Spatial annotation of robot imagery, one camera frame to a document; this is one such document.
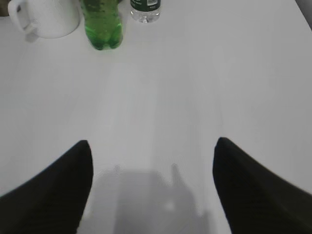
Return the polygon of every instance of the ceramic mug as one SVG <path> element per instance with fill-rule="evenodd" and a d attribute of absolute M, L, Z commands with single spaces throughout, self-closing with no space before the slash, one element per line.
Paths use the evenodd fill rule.
<path fill-rule="evenodd" d="M 18 9 L 28 18 L 22 26 Z M 33 32 L 41 38 L 60 38 L 73 32 L 79 24 L 79 11 L 74 0 L 11 0 L 8 10 L 16 27 L 28 34 Z"/>

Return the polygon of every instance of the white tabletop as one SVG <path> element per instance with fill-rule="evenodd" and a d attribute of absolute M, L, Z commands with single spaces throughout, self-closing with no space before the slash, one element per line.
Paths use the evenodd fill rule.
<path fill-rule="evenodd" d="M 1 194 L 87 139 L 95 178 L 80 234 L 118 234 L 123 219 L 136 233 L 183 233 L 187 219 L 207 225 L 194 234 L 229 234 L 212 177 L 220 136 L 312 192 L 312 33 L 293 0 L 164 0 L 148 25 L 128 2 L 120 10 L 124 41 L 110 51 L 90 46 L 83 22 L 26 42 L 0 20 Z M 163 208 L 147 205 L 157 180 L 171 191 Z"/>

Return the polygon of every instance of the water bottle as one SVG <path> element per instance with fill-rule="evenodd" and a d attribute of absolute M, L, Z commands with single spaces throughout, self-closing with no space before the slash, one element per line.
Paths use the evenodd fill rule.
<path fill-rule="evenodd" d="M 81 0 L 86 35 L 98 50 L 117 48 L 122 41 L 118 0 Z"/>
<path fill-rule="evenodd" d="M 150 23 L 160 16 L 160 0 L 130 0 L 131 16 L 136 21 Z"/>

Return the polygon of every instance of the green plastic bottle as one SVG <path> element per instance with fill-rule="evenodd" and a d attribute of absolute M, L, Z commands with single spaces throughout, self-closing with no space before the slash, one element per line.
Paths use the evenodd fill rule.
<path fill-rule="evenodd" d="M 118 0 L 80 0 L 85 19 L 85 31 L 98 50 L 117 48 L 122 41 L 122 25 Z"/>

